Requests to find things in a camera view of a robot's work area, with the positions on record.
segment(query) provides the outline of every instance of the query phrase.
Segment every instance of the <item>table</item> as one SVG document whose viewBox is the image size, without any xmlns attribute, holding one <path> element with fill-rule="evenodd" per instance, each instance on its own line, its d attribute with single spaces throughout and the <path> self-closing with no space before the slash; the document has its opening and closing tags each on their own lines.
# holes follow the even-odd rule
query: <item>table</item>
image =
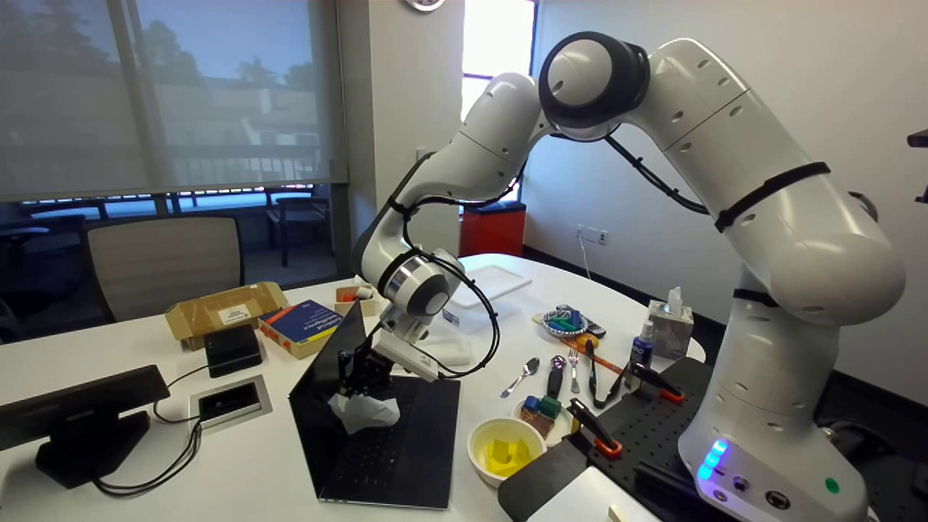
<svg viewBox="0 0 928 522">
<path fill-rule="evenodd" d="M 510 401 L 500 392 L 519 374 L 529 356 L 539 356 L 548 368 L 554 355 L 567 355 L 564 346 L 545 339 L 531 321 L 533 313 L 558 305 L 575 305 L 603 326 L 603 356 L 625 362 L 632 337 L 642 330 L 647 310 L 590 278 L 575 272 L 533 265 L 510 256 L 475 256 L 465 258 L 468 271 L 506 268 L 531 278 L 509 295 L 503 310 L 503 348 L 500 356 L 478 374 L 462 379 L 459 432 L 455 432 L 455 471 L 454 498 L 448 511 L 415 511 L 390 504 L 333 504 L 316 501 L 314 481 L 301 455 L 300 432 L 293 426 L 288 394 L 306 374 L 312 359 L 293 359 L 281 348 L 265 342 L 262 368 L 226 374 L 213 379 L 207 372 L 178 382 L 171 401 L 164 403 L 164 416 L 191 411 L 191 397 L 222 388 L 235 379 L 265 374 L 272 411 L 207 429 L 201 455 L 165 487 L 113 501 L 93 487 L 61 491 L 33 466 L 39 443 L 24 443 L 0 453 L 0 519 L 17 522 L 165 522 L 165 519 L 509 519 L 496 501 L 496 491 L 486 487 L 468 462 L 468 432 L 494 419 L 510 416 L 529 392 L 544 394 L 544 372 L 516 388 Z M 316 300 L 333 305 L 333 288 L 346 282 L 291 291 L 288 300 Z M 473 359 L 486 355 L 488 330 L 462 330 L 435 319 L 433 337 L 423 348 L 462 348 L 473 352 Z M 702 359 L 706 352 L 690 342 L 690 356 Z M 106 374 L 117 374 L 138 366 L 161 366 L 165 379 L 191 372 L 207 362 L 204 352 L 180 352 L 164 316 L 117 321 L 90 330 L 72 330 L 61 337 L 30 339 L 0 348 L 0 403 L 24 401 L 52 388 L 77 387 Z M 110 475 L 110 481 L 145 481 L 161 472 L 183 446 L 187 426 L 154 423 L 133 455 Z"/>
</svg>

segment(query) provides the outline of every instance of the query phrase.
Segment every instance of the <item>robotic arm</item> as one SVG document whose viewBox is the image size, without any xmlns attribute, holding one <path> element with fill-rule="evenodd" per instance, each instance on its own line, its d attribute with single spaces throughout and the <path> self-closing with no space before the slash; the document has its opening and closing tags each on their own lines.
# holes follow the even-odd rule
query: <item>robotic arm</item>
<svg viewBox="0 0 928 522">
<path fill-rule="evenodd" d="M 545 58 L 539 84 L 496 79 L 459 136 L 420 162 L 380 211 L 364 278 L 391 303 L 374 352 L 435 379 L 415 348 L 459 278 L 404 227 L 423 201 L 503 195 L 544 133 L 610 139 L 635 124 L 687 179 L 747 261 L 700 416 L 680 437 L 696 491 L 738 519 L 865 519 L 861 475 L 812 411 L 838 356 L 838 329 L 883 316 L 906 288 L 884 233 L 854 207 L 761 97 L 712 49 L 670 40 L 654 56 L 581 31 Z"/>
</svg>

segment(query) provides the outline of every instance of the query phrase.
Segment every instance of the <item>white wall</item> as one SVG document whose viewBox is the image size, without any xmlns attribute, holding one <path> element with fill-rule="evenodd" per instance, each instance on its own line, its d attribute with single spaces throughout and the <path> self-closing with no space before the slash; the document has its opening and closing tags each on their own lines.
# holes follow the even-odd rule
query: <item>white wall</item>
<svg viewBox="0 0 928 522">
<path fill-rule="evenodd" d="M 462 121 L 465 0 L 415 15 L 400 0 L 336 0 L 343 139 L 359 236 L 423 150 Z M 412 236 L 459 252 L 455 208 L 423 208 Z"/>
<path fill-rule="evenodd" d="M 538 65 L 581 30 L 647 49 L 700 39 L 783 120 L 797 143 L 834 166 L 842 189 L 865 192 L 909 265 L 909 291 L 883 319 L 844 330 L 838 368 L 928 403 L 928 150 L 906 136 L 928 127 L 928 2 L 922 0 L 544 0 Z M 618 133 L 683 187 L 635 131 Z M 529 166 L 529 245 L 584 265 L 575 223 L 610 233 L 590 246 L 596 272 L 647 292 L 683 284 L 696 310 L 728 319 L 738 258 L 706 218 L 657 195 L 606 145 L 545 139 Z"/>
</svg>

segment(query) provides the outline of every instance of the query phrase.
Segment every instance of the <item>floor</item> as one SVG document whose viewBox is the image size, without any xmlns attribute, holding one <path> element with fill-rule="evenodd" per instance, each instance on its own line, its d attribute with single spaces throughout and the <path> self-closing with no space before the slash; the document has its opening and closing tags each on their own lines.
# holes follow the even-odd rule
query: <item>floor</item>
<svg viewBox="0 0 928 522">
<path fill-rule="evenodd" d="M 197 198 L 197 207 L 187 198 L 180 203 L 187 214 L 225 211 L 239 218 L 243 282 L 278 282 L 281 288 L 300 288 L 336 278 L 336 258 L 314 233 L 291 229 L 291 265 L 281 268 L 281 252 L 270 239 L 272 229 L 267 227 L 265 195 Z M 107 211 L 110 220 L 154 218 L 154 203 L 107 203 Z M 45 211 L 36 223 L 56 220 L 61 214 L 85 214 L 85 227 L 100 227 L 96 208 Z M 17 316 L 17 329 L 9 329 L 0 316 L 0 342 L 61 333 L 110 319 L 96 292 L 81 233 L 77 229 L 39 236 L 20 250 L 3 245 L 0 300 Z"/>
</svg>

